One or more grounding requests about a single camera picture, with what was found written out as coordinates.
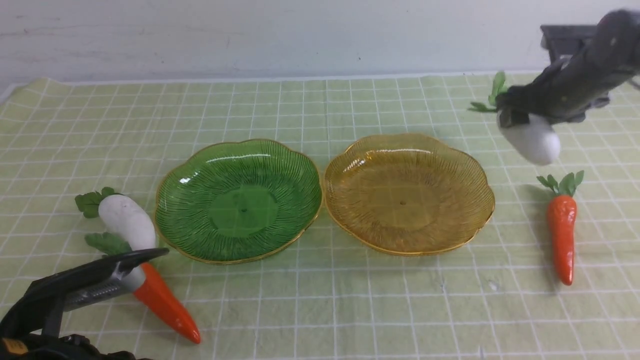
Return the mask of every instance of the daikon radish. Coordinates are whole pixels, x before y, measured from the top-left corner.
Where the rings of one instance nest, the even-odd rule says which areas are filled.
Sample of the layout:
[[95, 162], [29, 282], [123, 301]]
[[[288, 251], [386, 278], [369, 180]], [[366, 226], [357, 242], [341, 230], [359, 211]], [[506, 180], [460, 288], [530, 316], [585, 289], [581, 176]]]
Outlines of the daikon radish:
[[560, 157], [560, 136], [543, 117], [529, 114], [528, 124], [508, 129], [500, 127], [500, 113], [496, 118], [500, 133], [528, 162], [546, 166]]
[[105, 187], [102, 192], [76, 196], [85, 218], [100, 217], [107, 230], [124, 239], [132, 250], [156, 247], [156, 229], [144, 209], [130, 197]]

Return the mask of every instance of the yellow label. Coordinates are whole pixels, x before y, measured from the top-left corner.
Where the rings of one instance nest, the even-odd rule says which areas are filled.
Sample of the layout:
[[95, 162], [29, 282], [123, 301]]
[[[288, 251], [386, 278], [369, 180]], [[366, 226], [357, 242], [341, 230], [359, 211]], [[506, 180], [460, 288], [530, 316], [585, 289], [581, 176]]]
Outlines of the yellow label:
[[4, 343], [4, 347], [6, 347], [6, 350], [9, 351], [11, 354], [24, 355], [29, 351], [29, 349], [27, 348], [27, 345], [25, 345], [20, 340], [3, 338], [2, 342]]

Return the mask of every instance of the green checkered tablecloth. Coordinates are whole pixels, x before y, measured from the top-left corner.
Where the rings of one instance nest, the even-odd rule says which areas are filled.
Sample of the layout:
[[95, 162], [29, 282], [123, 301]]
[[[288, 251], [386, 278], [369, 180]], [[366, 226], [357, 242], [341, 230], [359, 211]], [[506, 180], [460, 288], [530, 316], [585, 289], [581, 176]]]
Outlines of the green checkered tablecloth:
[[[174, 252], [158, 269], [202, 343], [132, 296], [68, 313], [63, 332], [152, 359], [640, 359], [640, 92], [557, 126], [560, 161], [536, 168], [503, 139], [491, 76], [66, 85], [38, 79], [0, 106], [0, 315], [31, 281], [99, 257], [79, 193], [111, 186], [152, 211], [161, 178], [220, 141], [272, 138], [320, 168], [356, 139], [433, 135], [479, 160], [495, 214], [468, 245], [398, 258], [323, 211], [264, 261], [212, 266]], [[525, 83], [529, 75], [510, 76]], [[556, 284], [537, 175], [585, 170], [573, 286]]]

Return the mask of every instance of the carrot top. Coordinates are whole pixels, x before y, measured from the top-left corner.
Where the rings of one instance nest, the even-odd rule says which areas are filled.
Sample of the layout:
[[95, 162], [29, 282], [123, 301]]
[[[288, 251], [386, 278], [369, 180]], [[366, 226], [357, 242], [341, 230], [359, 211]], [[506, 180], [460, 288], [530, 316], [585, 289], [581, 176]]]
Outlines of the carrot top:
[[578, 185], [581, 184], [583, 178], [584, 170], [580, 170], [576, 174], [574, 174], [573, 172], [566, 174], [565, 177], [560, 180], [560, 183], [558, 183], [556, 179], [554, 179], [554, 177], [551, 175], [548, 175], [546, 179], [544, 176], [537, 177], [538, 181], [543, 186], [550, 188], [551, 191], [554, 192], [555, 196], [568, 195], [570, 197], [573, 197], [573, 194], [575, 194], [575, 189], [578, 187]]

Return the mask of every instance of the plate rim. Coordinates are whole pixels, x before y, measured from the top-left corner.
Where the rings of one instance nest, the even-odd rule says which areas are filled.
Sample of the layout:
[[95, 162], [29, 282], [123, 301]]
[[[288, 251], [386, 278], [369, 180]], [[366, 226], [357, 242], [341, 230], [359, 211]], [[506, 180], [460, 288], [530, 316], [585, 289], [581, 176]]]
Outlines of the plate rim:
[[[295, 154], [299, 154], [302, 155], [303, 157], [305, 157], [306, 159], [308, 159], [311, 164], [313, 164], [315, 170], [316, 170], [316, 174], [318, 177], [318, 187], [320, 189], [320, 204], [318, 205], [318, 209], [316, 210], [315, 215], [307, 222], [307, 224], [302, 228], [302, 230], [300, 230], [300, 232], [294, 236], [291, 240], [289, 240], [287, 243], [283, 244], [282, 246], [280, 246], [277, 249], [271, 250], [265, 254], [259, 255], [259, 256], [254, 256], [252, 258], [244, 258], [244, 259], [238, 259], [238, 260], [229, 260], [229, 261], [216, 261], [216, 260], [207, 260], [207, 259], [202, 259], [202, 258], [198, 258], [196, 256], [193, 256], [191, 254], [188, 254], [187, 252], [185, 252], [184, 250], [180, 249], [176, 244], [172, 243], [171, 241], [169, 241], [160, 231], [160, 228], [158, 227], [156, 218], [157, 218], [157, 211], [158, 208], [160, 207], [160, 189], [162, 188], [162, 185], [164, 184], [164, 182], [167, 180], [167, 178], [169, 177], [169, 175], [171, 175], [174, 171], [176, 171], [178, 168], [183, 167], [184, 165], [188, 164], [191, 160], [193, 160], [193, 158], [195, 158], [196, 156], [198, 156], [201, 152], [210, 149], [212, 147], [218, 146], [218, 145], [225, 145], [225, 144], [234, 144], [234, 145], [239, 145], [242, 143], [247, 143], [247, 142], [272, 142], [278, 146], [283, 147], [285, 150], [293, 152]], [[154, 223], [154, 228], [156, 230], [156, 234], [158, 235], [158, 237], [160, 238], [160, 240], [162, 242], [164, 242], [165, 244], [169, 245], [171, 248], [175, 249], [178, 253], [182, 254], [183, 256], [186, 256], [189, 259], [201, 262], [201, 263], [207, 263], [207, 264], [214, 264], [214, 265], [234, 265], [234, 264], [241, 264], [241, 263], [249, 263], [249, 262], [253, 262], [253, 261], [258, 261], [264, 258], [267, 258], [269, 256], [275, 255], [281, 251], [283, 251], [284, 249], [286, 249], [287, 247], [291, 246], [291, 244], [293, 244], [296, 240], [298, 240], [302, 234], [317, 220], [318, 216], [320, 215], [320, 212], [322, 211], [323, 205], [324, 205], [324, 186], [323, 186], [323, 181], [322, 181], [322, 173], [320, 172], [319, 167], [317, 166], [317, 164], [315, 163], [315, 161], [313, 161], [312, 158], [310, 158], [309, 156], [307, 156], [306, 154], [303, 154], [300, 151], [295, 151], [294, 149], [290, 148], [289, 146], [286, 146], [285, 144], [273, 140], [273, 139], [267, 139], [267, 138], [251, 138], [251, 139], [247, 139], [247, 140], [242, 140], [242, 141], [238, 141], [238, 142], [218, 142], [218, 143], [214, 143], [211, 145], [207, 145], [205, 147], [203, 147], [202, 149], [194, 152], [188, 159], [186, 159], [185, 161], [183, 161], [182, 163], [180, 163], [179, 165], [173, 167], [171, 170], [169, 170], [162, 178], [162, 180], [160, 181], [160, 183], [158, 184], [157, 188], [156, 188], [156, 203], [154, 205], [154, 212], [153, 212], [153, 216], [152, 216], [152, 222]]]
[[489, 180], [487, 178], [486, 171], [484, 171], [484, 168], [482, 167], [482, 165], [480, 164], [480, 162], [477, 159], [475, 159], [469, 153], [464, 152], [464, 151], [459, 150], [459, 149], [456, 149], [456, 148], [444, 143], [440, 139], [435, 138], [433, 136], [429, 136], [429, 135], [421, 134], [421, 133], [373, 134], [373, 135], [363, 136], [363, 137], [359, 138], [358, 140], [354, 141], [351, 145], [349, 145], [346, 149], [344, 149], [344, 151], [342, 151], [336, 157], [331, 159], [331, 161], [329, 161], [329, 164], [326, 166], [326, 168], [324, 170], [324, 173], [323, 173], [323, 182], [322, 182], [323, 187], [326, 186], [326, 183], [329, 183], [329, 181], [326, 179], [326, 174], [327, 174], [327, 170], [331, 167], [333, 162], [337, 161], [339, 158], [343, 158], [343, 157], [347, 156], [358, 143], [362, 142], [363, 140], [370, 139], [370, 138], [392, 138], [392, 137], [402, 137], [403, 135], [405, 135], [405, 136], [406, 135], [412, 135], [412, 136], [422, 137], [422, 138], [424, 138], [426, 140], [433, 140], [438, 146], [441, 146], [442, 148], [447, 149], [448, 151], [459, 152], [462, 155], [470, 158], [473, 162], [476, 163], [476, 165], [478, 165], [480, 170], [482, 170], [483, 184], [486, 185], [487, 189], [489, 189], [489, 193], [491, 194], [491, 198], [492, 198], [491, 211], [489, 212], [488, 218], [482, 224], [482, 226], [479, 226], [476, 229], [476, 231], [469, 237], [469, 239], [466, 239], [464, 242], [456, 244], [456, 245], [454, 245], [452, 247], [448, 247], [446, 249], [432, 250], [432, 251], [403, 252], [403, 251], [388, 250], [388, 249], [384, 249], [382, 247], [373, 245], [373, 244], [369, 243], [367, 240], [365, 240], [365, 239], [361, 238], [360, 236], [356, 235], [350, 229], [348, 229], [342, 222], [338, 221], [335, 218], [335, 216], [333, 214], [333, 211], [332, 211], [332, 207], [329, 205], [330, 202], [328, 201], [328, 199], [326, 199], [329, 196], [329, 192], [325, 190], [323, 192], [323, 197], [324, 197], [323, 203], [326, 206], [327, 213], [329, 213], [329, 217], [331, 217], [333, 222], [335, 222], [342, 230], [345, 230], [349, 235], [351, 235], [352, 237], [360, 240], [360, 242], [362, 242], [366, 246], [368, 246], [368, 247], [370, 247], [370, 248], [372, 248], [374, 250], [377, 250], [379, 252], [382, 252], [382, 253], [385, 253], [385, 254], [389, 254], [389, 255], [395, 255], [395, 256], [432, 256], [432, 255], [443, 254], [445, 252], [449, 252], [449, 251], [458, 249], [458, 248], [468, 244], [469, 242], [471, 242], [471, 240], [473, 240], [478, 235], [478, 233], [482, 229], [484, 229], [484, 227], [488, 224], [488, 222], [491, 221], [491, 219], [493, 217], [493, 214], [495, 213], [495, 193], [493, 192], [493, 188], [489, 184]]

